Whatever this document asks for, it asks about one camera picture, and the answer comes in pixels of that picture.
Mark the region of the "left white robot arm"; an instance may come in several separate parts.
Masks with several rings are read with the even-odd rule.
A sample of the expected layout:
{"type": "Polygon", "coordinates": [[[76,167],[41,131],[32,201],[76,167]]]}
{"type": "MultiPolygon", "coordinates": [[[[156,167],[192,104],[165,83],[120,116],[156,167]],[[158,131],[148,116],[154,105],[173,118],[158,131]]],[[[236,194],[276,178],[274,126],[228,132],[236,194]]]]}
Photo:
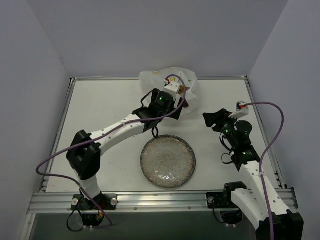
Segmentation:
{"type": "Polygon", "coordinates": [[[153,89],[149,106],[141,106],[125,119],[99,131],[87,133],[79,131],[67,151],[66,158],[75,171],[79,186],[86,194],[83,204],[95,210],[101,203],[101,190],[97,173],[101,166],[101,156],[109,149],[128,138],[156,131],[163,118],[179,119],[183,98],[178,97],[179,89],[166,86],[163,90],[153,89]]]}

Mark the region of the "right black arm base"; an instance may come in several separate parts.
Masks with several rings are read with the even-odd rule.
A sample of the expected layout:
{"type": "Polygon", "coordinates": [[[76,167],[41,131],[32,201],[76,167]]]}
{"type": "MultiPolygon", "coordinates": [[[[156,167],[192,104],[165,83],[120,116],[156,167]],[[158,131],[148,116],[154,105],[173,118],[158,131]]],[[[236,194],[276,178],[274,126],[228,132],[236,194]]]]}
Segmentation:
{"type": "Polygon", "coordinates": [[[220,224],[236,227],[244,220],[243,212],[223,192],[207,192],[206,204],[220,224]]]}

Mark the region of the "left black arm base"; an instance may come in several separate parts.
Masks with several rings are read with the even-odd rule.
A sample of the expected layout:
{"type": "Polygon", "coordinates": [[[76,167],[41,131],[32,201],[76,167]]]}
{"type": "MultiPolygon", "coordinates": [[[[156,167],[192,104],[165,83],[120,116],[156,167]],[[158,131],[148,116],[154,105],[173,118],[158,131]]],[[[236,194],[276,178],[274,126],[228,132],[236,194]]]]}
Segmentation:
{"type": "Polygon", "coordinates": [[[117,209],[118,196],[115,193],[100,193],[92,200],[86,198],[83,193],[73,195],[71,201],[72,214],[78,213],[84,227],[102,228],[103,221],[108,221],[107,227],[113,225],[110,217],[106,215],[106,211],[114,211],[117,209]]]}

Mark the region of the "white lemon-print plastic bag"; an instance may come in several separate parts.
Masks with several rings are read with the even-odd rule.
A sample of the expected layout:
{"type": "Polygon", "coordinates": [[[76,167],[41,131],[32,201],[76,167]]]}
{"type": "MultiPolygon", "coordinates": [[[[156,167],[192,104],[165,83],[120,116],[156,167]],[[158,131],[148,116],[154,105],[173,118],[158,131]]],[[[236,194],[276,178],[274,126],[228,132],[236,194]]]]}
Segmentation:
{"type": "Polygon", "coordinates": [[[200,84],[191,70],[170,67],[159,71],[143,71],[139,73],[138,79],[144,95],[153,89],[173,94],[176,100],[181,100],[185,95],[182,115],[190,114],[200,104],[200,84]]]}

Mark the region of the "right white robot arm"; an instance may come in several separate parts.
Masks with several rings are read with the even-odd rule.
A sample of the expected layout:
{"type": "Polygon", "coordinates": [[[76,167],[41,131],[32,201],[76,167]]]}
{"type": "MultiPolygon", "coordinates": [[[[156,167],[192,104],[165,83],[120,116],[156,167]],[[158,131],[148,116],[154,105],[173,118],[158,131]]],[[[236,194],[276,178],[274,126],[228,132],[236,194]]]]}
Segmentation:
{"type": "Polygon", "coordinates": [[[261,167],[262,160],[250,140],[253,126],[224,108],[202,116],[206,126],[229,143],[231,162],[241,176],[240,181],[224,185],[222,203],[241,210],[258,240],[302,239],[304,220],[281,199],[261,167]]]}

